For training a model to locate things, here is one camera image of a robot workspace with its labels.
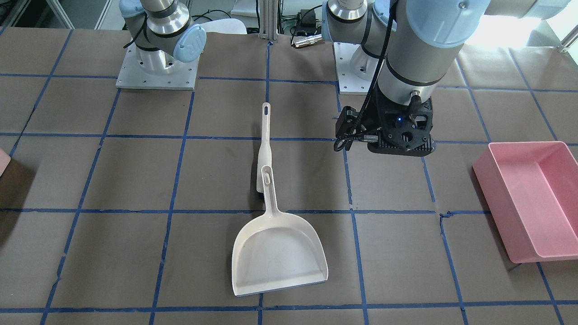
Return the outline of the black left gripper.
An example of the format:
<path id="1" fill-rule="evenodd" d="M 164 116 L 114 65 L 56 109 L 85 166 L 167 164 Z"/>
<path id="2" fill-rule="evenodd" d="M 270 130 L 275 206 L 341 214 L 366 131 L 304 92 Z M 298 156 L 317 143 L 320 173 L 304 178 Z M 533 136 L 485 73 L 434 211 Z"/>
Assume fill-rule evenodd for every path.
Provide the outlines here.
<path id="1" fill-rule="evenodd" d="M 344 106 L 335 125 L 334 151 L 349 150 L 355 141 L 372 153 L 427 156 L 436 149 L 431 136 L 432 99 L 413 95 L 408 105 L 372 95 L 364 114 Z"/>

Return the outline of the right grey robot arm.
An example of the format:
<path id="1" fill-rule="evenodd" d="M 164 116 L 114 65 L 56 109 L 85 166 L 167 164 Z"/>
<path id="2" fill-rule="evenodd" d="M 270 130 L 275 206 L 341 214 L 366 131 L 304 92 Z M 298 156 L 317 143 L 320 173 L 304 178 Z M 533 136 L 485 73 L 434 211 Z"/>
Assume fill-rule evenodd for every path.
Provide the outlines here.
<path id="1" fill-rule="evenodd" d="M 178 62 L 190 63 L 204 51 L 207 35 L 194 23 L 179 0 L 121 0 L 118 4 L 137 64 L 149 74 L 175 71 Z"/>

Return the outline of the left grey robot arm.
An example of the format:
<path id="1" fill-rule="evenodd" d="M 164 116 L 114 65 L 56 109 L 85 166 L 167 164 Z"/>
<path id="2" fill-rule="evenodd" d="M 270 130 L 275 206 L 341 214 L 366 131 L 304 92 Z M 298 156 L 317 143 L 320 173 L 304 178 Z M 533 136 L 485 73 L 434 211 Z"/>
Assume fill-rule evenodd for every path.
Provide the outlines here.
<path id="1" fill-rule="evenodd" d="M 322 37 L 357 44 L 377 60 L 361 109 L 345 107 L 334 150 L 365 142 L 378 154 L 435 150 L 431 95 L 484 15 L 554 17 L 567 0 L 326 0 Z"/>

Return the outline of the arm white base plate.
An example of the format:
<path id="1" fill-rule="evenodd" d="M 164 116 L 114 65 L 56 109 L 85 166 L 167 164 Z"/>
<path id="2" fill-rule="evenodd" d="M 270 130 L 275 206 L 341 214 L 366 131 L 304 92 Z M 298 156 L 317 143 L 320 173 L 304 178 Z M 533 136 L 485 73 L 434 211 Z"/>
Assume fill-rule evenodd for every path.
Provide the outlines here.
<path id="1" fill-rule="evenodd" d="M 335 42 L 335 68 L 341 94 L 365 95 L 378 59 L 367 55 L 361 45 Z"/>
<path id="2" fill-rule="evenodd" d="M 199 59 L 180 62 L 162 50 L 128 47 L 116 87 L 132 90 L 194 90 Z"/>

